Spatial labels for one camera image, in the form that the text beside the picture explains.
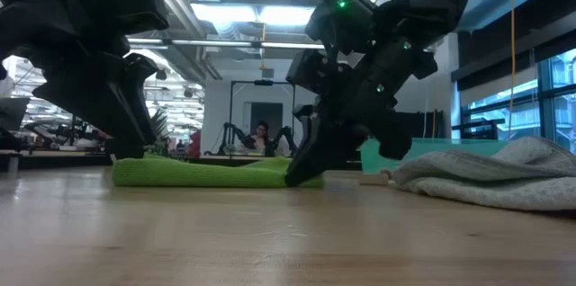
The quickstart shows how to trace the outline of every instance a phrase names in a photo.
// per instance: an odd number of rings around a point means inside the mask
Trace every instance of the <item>green towel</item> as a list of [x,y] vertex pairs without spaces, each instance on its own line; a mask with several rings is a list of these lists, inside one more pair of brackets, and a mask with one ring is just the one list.
[[[112,181],[116,186],[284,188],[290,161],[278,157],[241,167],[226,167],[147,156],[116,161],[112,167]],[[322,185],[322,179],[315,178],[301,187]]]

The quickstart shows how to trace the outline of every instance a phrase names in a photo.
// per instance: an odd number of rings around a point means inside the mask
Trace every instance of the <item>table surface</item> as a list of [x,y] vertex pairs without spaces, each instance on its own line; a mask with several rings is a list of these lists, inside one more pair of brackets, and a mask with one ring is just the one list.
[[576,222],[358,186],[116,188],[0,178],[0,285],[576,285]]

